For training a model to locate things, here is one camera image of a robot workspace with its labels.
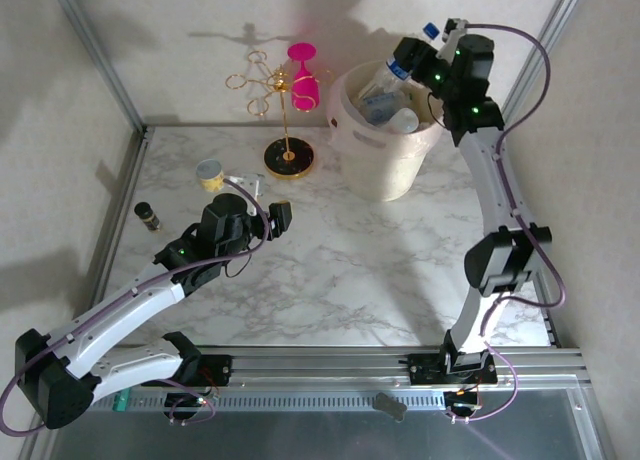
black round base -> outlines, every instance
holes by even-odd
[[[287,160],[287,146],[284,138],[273,142],[264,151],[264,164],[269,173],[276,178],[293,180],[302,178],[311,171],[313,148],[304,140],[289,137],[289,153],[293,158]]]

green component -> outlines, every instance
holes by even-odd
[[[124,412],[127,410],[127,404],[129,403],[129,395],[131,394],[131,389],[127,388],[126,390],[121,390],[116,394],[116,398],[113,401],[114,412]]]

white bucket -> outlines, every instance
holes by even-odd
[[[427,95],[429,90],[407,84],[420,122],[431,125],[409,134],[385,132],[367,123],[353,106],[360,89],[373,77],[381,62],[364,63],[338,78],[327,102],[327,120],[332,130],[331,146],[339,153],[342,175],[349,189],[366,200],[387,202],[411,188],[427,152],[442,135],[435,123]],[[442,114],[442,103],[431,97],[434,115]]]

cable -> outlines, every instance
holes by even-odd
[[[505,194],[507,195],[507,199],[509,201],[509,207],[512,210],[513,217],[515,218],[516,222],[518,222],[518,225],[526,235],[529,242],[531,242],[531,245],[533,246],[533,248],[536,250],[538,255],[540,255],[540,258],[542,259],[545,266],[551,272],[551,275],[553,276],[554,280],[558,284],[558,290],[560,292],[558,299],[555,302],[549,303],[549,304],[534,302],[531,300],[527,300],[526,298],[519,297],[517,295],[498,296],[498,298],[493,302],[491,307],[487,309],[484,316],[482,317],[482,322],[480,323],[480,336],[484,338],[489,320],[491,319],[491,316],[495,313],[496,309],[502,302],[505,302],[507,300],[513,300],[515,302],[522,303],[524,305],[529,305],[531,307],[546,308],[546,309],[558,308],[564,305],[564,303],[566,302],[567,289],[564,284],[564,280],[560,276],[560,273],[556,269],[555,265],[553,264],[551,259],[548,257],[546,252],[543,250],[540,243],[533,236],[533,234],[531,233],[531,230],[529,229],[529,226],[525,223],[522,216],[519,214],[518,204],[513,194],[511,185],[509,184],[509,179],[507,177],[507,173],[504,167],[504,161],[502,159],[502,154],[504,153],[503,144],[507,138],[507,135],[509,135],[511,132],[513,132],[513,130],[515,130],[517,127],[522,125],[526,120],[528,120],[531,117],[531,115],[533,115],[538,110],[538,108],[540,107],[540,105],[542,104],[542,102],[547,96],[547,92],[549,91],[549,85],[551,84],[551,60],[549,58],[549,54],[545,50],[544,46],[538,41],[538,39],[529,35],[527,32],[524,32],[514,27],[508,27],[506,25],[470,23],[467,25],[467,28],[468,29],[484,28],[484,29],[490,29],[490,30],[502,30],[505,32],[515,33],[516,35],[520,35],[521,37],[524,37],[525,39],[529,40],[529,42],[533,44],[533,46],[538,50],[538,52],[540,52],[540,55],[542,56],[542,60],[544,61],[545,78],[544,78],[544,85],[542,87],[542,92],[540,93],[540,97],[538,98],[536,103],[533,105],[533,107],[531,107],[531,109],[522,116],[522,118],[520,118],[517,122],[515,122],[513,125],[511,125],[509,128],[505,129],[502,132],[502,134],[498,138],[498,141],[496,142],[495,155],[497,155],[496,166],[498,167],[498,174],[500,176],[500,181],[504,188]],[[507,407],[509,407],[515,400],[516,396],[518,395],[518,386],[519,386],[518,375],[516,373],[516,369],[514,368],[513,364],[505,356],[503,356],[491,345],[489,345],[488,341],[485,340],[484,343],[487,346],[487,349],[489,350],[489,352],[491,352],[493,355],[500,358],[507,365],[507,367],[509,367],[509,370],[511,370],[511,374],[513,375],[514,388],[513,388],[513,392],[511,393],[511,396],[502,406],[498,407],[496,410],[486,415],[483,415],[481,417],[464,419],[465,423],[484,420],[485,418],[490,418],[490,417],[493,417],[494,415],[497,415],[498,413],[504,411]],[[451,416],[453,422],[455,422],[456,419],[461,419],[461,417],[457,417],[452,412],[450,412],[449,416]]]
[[[240,185],[235,184],[234,182],[230,181],[229,179],[225,178],[223,181],[227,185],[230,185],[231,187],[233,187],[236,190],[238,190],[247,200],[249,200],[249,202],[251,202],[251,204],[255,207],[256,211],[260,215],[260,218],[262,219],[262,223],[264,224],[264,234],[263,234],[262,238],[260,239],[260,243],[258,243],[258,245],[256,245],[254,248],[247,249],[244,252],[236,253],[236,254],[233,254],[233,255],[224,255],[222,257],[217,257],[217,258],[210,258],[210,259],[207,259],[207,260],[201,260],[199,262],[190,263],[189,265],[184,265],[182,267],[174,268],[173,270],[170,270],[170,271],[165,272],[163,274],[160,274],[160,275],[158,275],[156,277],[153,277],[153,278],[141,283],[140,285],[138,285],[136,287],[136,290],[137,290],[138,294],[140,294],[141,292],[144,292],[146,289],[148,289],[149,287],[152,287],[153,285],[156,285],[156,284],[158,284],[160,282],[163,282],[165,280],[170,279],[171,277],[173,277],[177,273],[184,272],[186,270],[191,270],[191,269],[197,268],[197,267],[203,267],[205,265],[212,265],[214,263],[226,262],[226,261],[234,260],[236,258],[246,257],[246,256],[249,256],[249,255],[253,254],[254,252],[258,251],[260,248],[262,248],[264,243],[267,241],[267,238],[271,234],[271,226],[269,225],[269,219],[267,217],[267,214],[262,209],[262,207],[258,204],[258,202],[251,196],[251,194],[249,192],[247,192],[244,188],[242,188]],[[86,322],[84,322],[81,325],[78,325],[74,330],[72,330],[69,333],[69,335],[71,335],[73,337],[77,337],[82,332],[84,332],[85,330],[91,328],[96,323],[98,323],[102,318],[104,318],[105,316],[109,315],[111,312],[113,312],[114,310],[116,310],[117,308],[121,307],[122,305],[127,303],[129,300],[134,298],[134,296],[135,296],[135,294],[134,294],[134,292],[132,290],[129,290],[129,291],[123,293],[120,297],[115,299],[112,303],[110,303],[109,305],[104,307],[99,312],[96,312]],[[38,433],[39,431],[41,431],[41,430],[43,430],[45,428],[44,424],[42,424],[39,427],[32,428],[30,430],[23,430],[23,431],[13,430],[4,421],[4,407],[7,404],[7,399],[9,398],[9,394],[15,388],[15,386],[18,384],[18,382],[20,381],[22,376],[31,367],[33,367],[36,363],[38,363],[40,360],[42,360],[46,355],[48,355],[49,353],[55,351],[56,349],[60,348],[62,345],[67,343],[69,341],[69,339],[67,338],[69,335],[66,335],[66,336],[60,338],[57,342],[54,342],[52,345],[48,346],[47,348],[42,350],[40,353],[36,354],[31,360],[29,360],[27,363],[25,363],[22,366],[22,368],[19,369],[16,372],[16,374],[13,376],[13,378],[9,381],[9,383],[5,387],[4,391],[2,392],[2,395],[0,395],[0,432],[4,433],[5,435],[8,435],[10,437],[26,437],[26,436],[32,435],[34,433]]]
[[[215,414],[216,414],[216,409],[213,406],[213,402],[209,401],[208,399],[206,399],[205,397],[203,397],[202,395],[200,395],[198,392],[196,392],[194,389],[192,389],[191,387],[187,387],[186,385],[182,385],[181,383],[178,382],[174,382],[171,379],[164,379],[164,380],[158,380],[159,382],[162,383],[166,383],[167,385],[171,385],[172,387],[176,387],[179,388],[180,390],[182,390],[184,393],[187,393],[191,396],[193,396],[194,398],[197,398],[198,400],[200,400],[202,402],[202,406],[206,406],[209,407],[209,410],[211,412],[211,414],[205,418],[201,418],[199,420],[182,420],[181,425],[183,427],[186,427],[187,425],[193,425],[194,423],[202,423],[202,422],[206,422],[208,420],[211,420]],[[176,413],[176,408],[178,408],[178,406],[183,403],[186,399],[180,399],[177,402],[175,402],[172,406],[171,406],[171,410],[169,410],[169,421],[171,423],[173,423],[173,421],[175,420],[174,418],[174,414]]]
[[[227,263],[224,266],[224,275],[227,278],[236,278],[238,275],[240,275],[245,268],[247,268],[249,266],[249,262],[251,261],[251,255],[249,255],[249,258],[247,258],[247,261],[245,262],[245,264],[242,266],[242,268],[240,270],[238,270],[236,273],[234,273],[233,275],[229,275],[229,272],[227,271],[227,267],[229,266],[229,264]]]
[[[433,92],[429,92],[429,95],[427,95],[427,106],[429,107],[429,113],[431,114],[431,118],[433,118],[433,120],[442,128],[446,129],[447,127],[442,125],[442,123],[440,123],[440,120],[438,120],[436,116],[433,114],[433,108],[431,108],[431,97],[433,97]]]

blue bottle cap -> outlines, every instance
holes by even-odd
[[[433,23],[427,23],[422,29],[424,34],[429,37],[431,40],[435,40],[438,35],[440,35],[440,30]]]

